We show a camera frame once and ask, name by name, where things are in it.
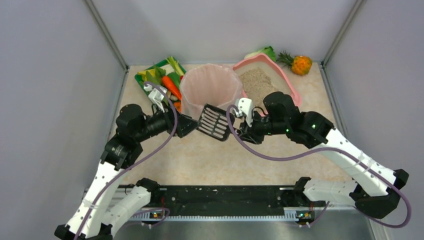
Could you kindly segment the pink lined trash bin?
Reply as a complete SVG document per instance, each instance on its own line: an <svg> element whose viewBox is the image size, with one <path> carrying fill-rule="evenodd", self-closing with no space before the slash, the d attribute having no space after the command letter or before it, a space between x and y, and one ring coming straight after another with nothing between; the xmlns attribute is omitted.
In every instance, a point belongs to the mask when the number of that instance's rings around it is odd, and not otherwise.
<svg viewBox="0 0 424 240"><path fill-rule="evenodd" d="M190 69L180 83L181 113L198 119L209 104L226 110L243 97L243 85L231 67L204 64Z"/></svg>

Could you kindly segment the pink litter box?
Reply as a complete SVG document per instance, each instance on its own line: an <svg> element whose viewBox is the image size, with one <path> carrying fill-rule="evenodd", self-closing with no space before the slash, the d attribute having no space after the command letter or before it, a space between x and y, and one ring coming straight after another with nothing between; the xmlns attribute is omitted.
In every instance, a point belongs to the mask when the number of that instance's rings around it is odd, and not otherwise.
<svg viewBox="0 0 424 240"><path fill-rule="evenodd" d="M273 93L289 95L294 105L299 107L302 98L289 78L266 54L260 53L245 58L232 67L243 85L243 96L253 101L255 106L264 108L263 99Z"/></svg>

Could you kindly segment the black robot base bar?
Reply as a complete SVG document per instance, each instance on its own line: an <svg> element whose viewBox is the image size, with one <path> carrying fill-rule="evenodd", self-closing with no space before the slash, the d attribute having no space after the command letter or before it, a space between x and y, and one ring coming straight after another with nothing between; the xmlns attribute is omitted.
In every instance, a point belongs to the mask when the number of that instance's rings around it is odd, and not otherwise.
<svg viewBox="0 0 424 240"><path fill-rule="evenodd" d="M311 202L292 185L163 185L153 192L148 207L167 208L173 217L259 217L325 204Z"/></svg>

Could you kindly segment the black litter scoop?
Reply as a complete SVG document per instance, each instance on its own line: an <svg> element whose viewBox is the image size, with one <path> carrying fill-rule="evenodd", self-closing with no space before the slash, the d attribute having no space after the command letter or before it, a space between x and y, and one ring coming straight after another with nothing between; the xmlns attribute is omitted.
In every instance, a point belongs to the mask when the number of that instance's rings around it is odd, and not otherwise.
<svg viewBox="0 0 424 240"><path fill-rule="evenodd" d="M231 134L226 111L217 106L205 104L198 121L197 130L215 140L225 142Z"/></svg>

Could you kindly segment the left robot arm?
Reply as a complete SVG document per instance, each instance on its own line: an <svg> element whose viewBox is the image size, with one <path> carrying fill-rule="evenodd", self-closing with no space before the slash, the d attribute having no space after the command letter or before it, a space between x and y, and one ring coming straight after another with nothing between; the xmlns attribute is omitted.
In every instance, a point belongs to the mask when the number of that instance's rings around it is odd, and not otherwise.
<svg viewBox="0 0 424 240"><path fill-rule="evenodd" d="M110 207L125 175L138 162L141 143L167 132L183 138L199 126L190 116L157 109L146 115L137 104L127 104L115 121L115 135L106 143L94 179L72 218L59 225L54 235L61 240L111 240L142 207L148 205L157 182L144 179L126 197Z"/></svg>

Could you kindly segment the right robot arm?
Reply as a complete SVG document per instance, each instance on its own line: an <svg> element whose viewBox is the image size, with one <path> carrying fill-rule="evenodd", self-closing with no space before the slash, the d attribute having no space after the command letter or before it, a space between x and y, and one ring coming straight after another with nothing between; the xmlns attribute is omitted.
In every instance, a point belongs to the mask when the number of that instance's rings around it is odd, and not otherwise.
<svg viewBox="0 0 424 240"><path fill-rule="evenodd" d="M237 131L242 142L258 145L265 136L285 135L305 146L308 155L321 154L350 176L350 180L343 182L302 177L295 189L309 201L350 205L375 219L383 219L398 207L402 199L400 190L409 178L406 171L378 163L347 140L323 115L300 111L288 94L270 93L263 104L265 115L248 98L235 102L235 115L244 119Z"/></svg>

